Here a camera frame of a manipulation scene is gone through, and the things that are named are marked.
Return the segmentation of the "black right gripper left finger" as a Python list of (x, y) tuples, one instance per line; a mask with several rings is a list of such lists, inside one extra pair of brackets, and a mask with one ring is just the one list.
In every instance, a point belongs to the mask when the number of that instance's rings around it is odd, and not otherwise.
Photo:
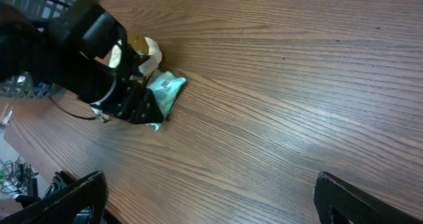
[(100, 224), (108, 199), (108, 186), (102, 171), (94, 171), (1, 220), (1, 224), (73, 223), (86, 208), (91, 215), (87, 223)]

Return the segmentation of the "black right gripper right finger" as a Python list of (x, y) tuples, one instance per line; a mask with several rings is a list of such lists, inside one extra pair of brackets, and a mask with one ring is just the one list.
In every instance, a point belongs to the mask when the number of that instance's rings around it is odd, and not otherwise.
[(422, 221), (377, 199), (329, 172), (320, 172), (313, 201), (321, 223), (422, 224)]

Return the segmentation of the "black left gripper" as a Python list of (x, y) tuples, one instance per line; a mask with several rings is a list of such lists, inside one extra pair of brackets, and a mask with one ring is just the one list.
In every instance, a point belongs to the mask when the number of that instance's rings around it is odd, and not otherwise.
[(93, 59), (80, 57), (82, 67), (77, 95), (78, 99), (90, 104), (103, 113), (131, 120), (133, 124), (160, 124), (164, 115), (150, 89), (132, 75), (141, 75), (140, 65), (152, 61), (151, 57), (121, 59), (116, 69), (111, 69)]

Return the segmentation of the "teal snack packet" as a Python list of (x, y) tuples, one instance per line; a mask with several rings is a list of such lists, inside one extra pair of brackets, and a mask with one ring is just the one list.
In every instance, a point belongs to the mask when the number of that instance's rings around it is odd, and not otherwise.
[(161, 72), (155, 70), (147, 84), (147, 88), (152, 90), (157, 105), (164, 118), (169, 115), (176, 97), (185, 84), (184, 77), (175, 77), (170, 71)]

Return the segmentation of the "beige nut snack bag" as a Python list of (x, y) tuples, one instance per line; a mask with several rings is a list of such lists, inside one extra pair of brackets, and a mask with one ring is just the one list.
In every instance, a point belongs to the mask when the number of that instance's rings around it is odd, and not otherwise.
[(135, 71), (130, 76), (131, 80), (138, 80), (139, 83), (146, 82), (151, 74), (159, 67), (163, 58), (158, 43), (151, 38), (140, 36), (129, 32), (127, 34), (129, 45), (139, 56), (136, 58)]

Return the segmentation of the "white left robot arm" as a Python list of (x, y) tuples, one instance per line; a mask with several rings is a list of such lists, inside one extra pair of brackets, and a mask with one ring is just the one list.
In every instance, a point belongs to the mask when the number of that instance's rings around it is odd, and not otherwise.
[(153, 92), (135, 77), (153, 60), (128, 43), (126, 29), (102, 6), (78, 0), (53, 19), (33, 20), (1, 4), (1, 80), (27, 72), (131, 124), (161, 123)]

